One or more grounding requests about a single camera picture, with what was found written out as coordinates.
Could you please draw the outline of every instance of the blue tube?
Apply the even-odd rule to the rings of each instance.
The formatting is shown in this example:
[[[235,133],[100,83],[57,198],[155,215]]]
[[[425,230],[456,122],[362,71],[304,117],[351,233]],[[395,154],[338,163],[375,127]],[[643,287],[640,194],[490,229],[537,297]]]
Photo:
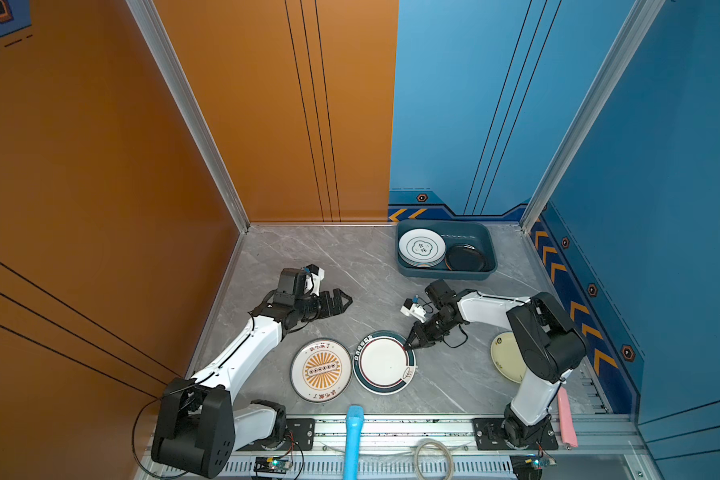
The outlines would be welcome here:
[[[359,405],[352,405],[347,410],[347,444],[344,449],[344,480],[357,480],[358,457],[360,456],[360,431],[364,419],[364,411]]]

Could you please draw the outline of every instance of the pink object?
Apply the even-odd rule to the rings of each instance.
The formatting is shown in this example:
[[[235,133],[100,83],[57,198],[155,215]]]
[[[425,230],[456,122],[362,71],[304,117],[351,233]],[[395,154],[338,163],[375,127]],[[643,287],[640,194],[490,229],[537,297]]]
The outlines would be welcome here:
[[[570,402],[568,401],[568,392],[563,387],[557,390],[557,410],[560,414],[560,437],[563,443],[572,447],[579,446],[574,430],[574,419],[570,416]]]

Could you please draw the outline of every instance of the black mounting plate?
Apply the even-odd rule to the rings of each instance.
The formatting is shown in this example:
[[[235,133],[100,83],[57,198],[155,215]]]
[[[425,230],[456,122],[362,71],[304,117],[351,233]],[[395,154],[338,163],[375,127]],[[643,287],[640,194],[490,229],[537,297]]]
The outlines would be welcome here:
[[[474,440],[478,444],[478,450],[512,450],[522,452],[525,449],[533,450],[534,447],[528,447],[518,450],[507,444],[507,434],[504,433],[502,424],[503,418],[472,418],[472,429],[474,431]],[[548,425],[541,436],[541,447],[544,450],[557,450],[557,438],[554,436],[552,425]]]
[[[286,438],[290,438],[291,433],[293,434],[293,440],[298,446],[302,448],[304,452],[312,450],[312,439],[315,435],[315,419],[314,418],[287,418],[286,419]],[[279,447],[275,449],[264,448],[261,441],[257,440],[254,443],[240,448],[238,452],[260,452],[267,450],[268,452],[283,452],[285,453],[290,448],[291,443],[289,440],[284,441]],[[294,453],[298,454],[298,448],[294,448]]]

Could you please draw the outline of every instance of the yellow plate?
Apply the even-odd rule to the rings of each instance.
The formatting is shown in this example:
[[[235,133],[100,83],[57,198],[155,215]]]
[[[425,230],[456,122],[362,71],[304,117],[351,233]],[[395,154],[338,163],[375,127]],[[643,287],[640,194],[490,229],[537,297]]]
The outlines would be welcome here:
[[[514,333],[504,332],[493,340],[490,344],[490,359],[494,361],[501,375],[515,383],[523,381],[527,367]]]

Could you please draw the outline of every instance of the orange wall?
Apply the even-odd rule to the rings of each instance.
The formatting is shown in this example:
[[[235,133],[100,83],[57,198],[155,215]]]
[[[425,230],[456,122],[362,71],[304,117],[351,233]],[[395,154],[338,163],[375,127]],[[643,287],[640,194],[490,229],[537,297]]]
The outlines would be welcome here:
[[[125,2],[30,6],[0,38],[0,479],[130,478],[238,232]]]
[[[156,5],[251,221],[386,219],[397,2]]]

